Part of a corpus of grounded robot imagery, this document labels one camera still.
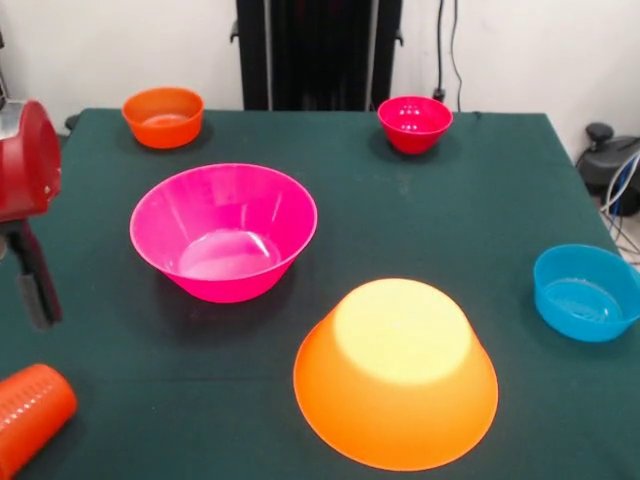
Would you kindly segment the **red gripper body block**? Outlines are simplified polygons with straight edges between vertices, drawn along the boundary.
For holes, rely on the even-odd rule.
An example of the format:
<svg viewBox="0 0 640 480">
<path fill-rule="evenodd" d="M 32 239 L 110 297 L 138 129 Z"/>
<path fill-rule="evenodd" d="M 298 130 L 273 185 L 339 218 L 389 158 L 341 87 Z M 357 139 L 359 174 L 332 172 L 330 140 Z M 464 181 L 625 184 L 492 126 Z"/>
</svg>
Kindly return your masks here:
<svg viewBox="0 0 640 480">
<path fill-rule="evenodd" d="M 7 100 L 1 107 L 1 220 L 48 211 L 61 190 L 61 147 L 43 105 Z"/>
</svg>

